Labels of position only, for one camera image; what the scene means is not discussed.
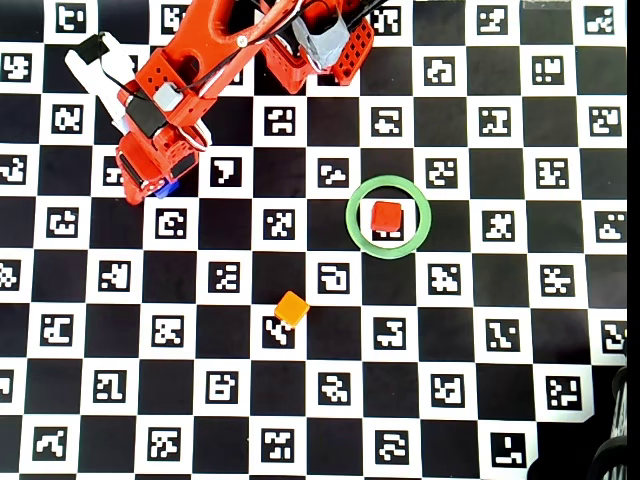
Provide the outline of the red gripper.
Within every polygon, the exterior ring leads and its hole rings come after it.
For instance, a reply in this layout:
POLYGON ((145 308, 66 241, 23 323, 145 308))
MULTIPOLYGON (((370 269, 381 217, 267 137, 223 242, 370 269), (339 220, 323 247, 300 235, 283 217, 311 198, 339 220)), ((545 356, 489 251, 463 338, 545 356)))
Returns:
POLYGON ((159 190, 174 185, 199 161, 201 122, 185 128, 165 124, 148 137, 135 122, 124 118, 128 132, 116 149, 125 198, 138 205, 159 190))

